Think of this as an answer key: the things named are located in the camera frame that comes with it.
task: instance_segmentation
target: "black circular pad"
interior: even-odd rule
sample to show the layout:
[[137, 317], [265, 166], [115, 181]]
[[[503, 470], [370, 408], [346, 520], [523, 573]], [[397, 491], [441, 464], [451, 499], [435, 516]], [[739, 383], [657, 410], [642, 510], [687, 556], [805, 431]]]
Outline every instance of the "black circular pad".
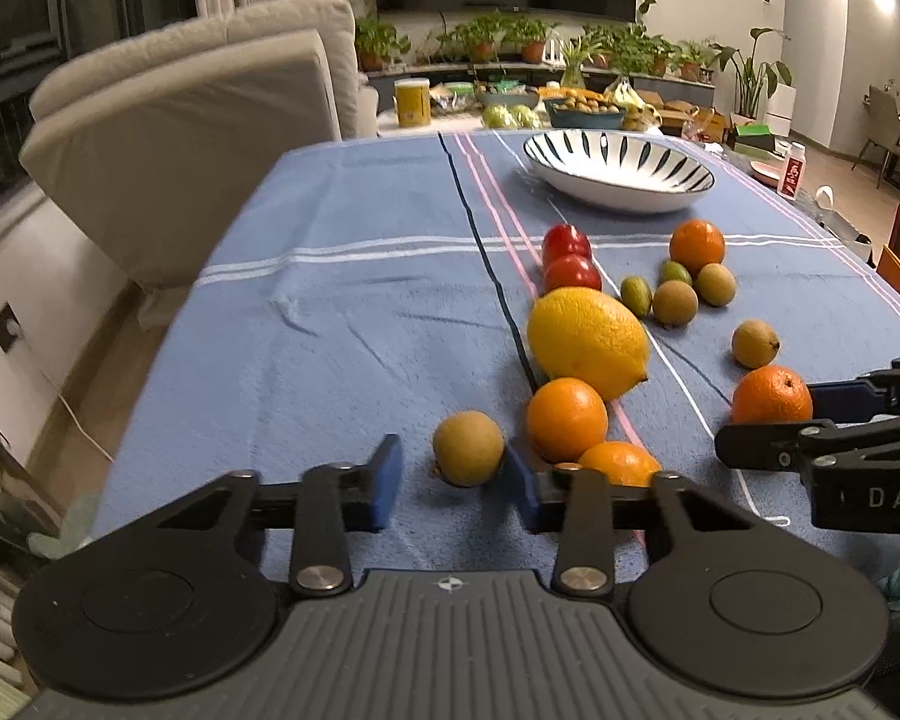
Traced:
[[722, 619], [754, 634], [792, 634], [820, 616], [811, 584], [778, 571], [741, 571], [717, 581], [710, 604]]
[[274, 628], [269, 582], [216, 533], [114, 533], [34, 576], [14, 608], [26, 662], [49, 688], [152, 701], [200, 688]]
[[859, 683], [888, 631], [886, 604], [866, 578], [774, 531], [678, 542], [634, 583], [626, 616], [679, 678], [775, 701]]

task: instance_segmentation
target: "yellow canister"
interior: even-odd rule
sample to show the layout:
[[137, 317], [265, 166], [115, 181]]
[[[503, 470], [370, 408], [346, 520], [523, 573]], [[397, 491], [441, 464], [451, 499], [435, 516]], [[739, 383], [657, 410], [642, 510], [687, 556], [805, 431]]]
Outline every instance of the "yellow canister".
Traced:
[[430, 81], [394, 81], [396, 119], [401, 127], [426, 127], [430, 123]]

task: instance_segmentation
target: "plant pot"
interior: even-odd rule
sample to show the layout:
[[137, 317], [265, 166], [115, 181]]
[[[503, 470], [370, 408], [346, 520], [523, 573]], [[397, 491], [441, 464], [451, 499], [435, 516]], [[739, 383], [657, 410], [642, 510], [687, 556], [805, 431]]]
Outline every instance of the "plant pot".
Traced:
[[684, 62], [680, 65], [680, 77], [685, 81], [700, 81], [700, 63]]
[[523, 56], [523, 61], [528, 65], [539, 65], [543, 61], [543, 50], [545, 47], [547, 47], [547, 44], [543, 41], [528, 43], [520, 50], [520, 55]]
[[470, 61], [474, 64], [490, 62], [493, 57], [492, 43], [477, 43], [469, 52]]
[[360, 59], [360, 69], [364, 73], [378, 73], [378, 71], [384, 69], [384, 60], [375, 55], [375, 53], [358, 50], [357, 59]]
[[560, 78], [560, 85], [566, 89], [586, 89], [586, 81], [583, 80], [583, 67], [577, 65], [567, 66]]

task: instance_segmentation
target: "white bottle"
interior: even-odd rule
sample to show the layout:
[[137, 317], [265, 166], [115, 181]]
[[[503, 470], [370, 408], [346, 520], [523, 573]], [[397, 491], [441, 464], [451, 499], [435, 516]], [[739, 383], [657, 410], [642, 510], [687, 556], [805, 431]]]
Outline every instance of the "white bottle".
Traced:
[[802, 143], [790, 143], [787, 159], [780, 170], [780, 180], [776, 185], [776, 192], [786, 199], [797, 196], [800, 182], [807, 164], [807, 149]]

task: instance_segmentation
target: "teal bowl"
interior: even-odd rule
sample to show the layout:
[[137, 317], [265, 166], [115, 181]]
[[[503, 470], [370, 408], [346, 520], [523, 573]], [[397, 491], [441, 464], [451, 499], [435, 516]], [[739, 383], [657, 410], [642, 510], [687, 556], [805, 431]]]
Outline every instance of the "teal bowl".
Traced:
[[583, 113], [581, 111], [563, 111], [554, 105], [564, 103], [563, 98], [543, 100], [543, 105], [550, 114], [551, 127], [556, 129], [620, 129], [624, 124], [625, 113]]

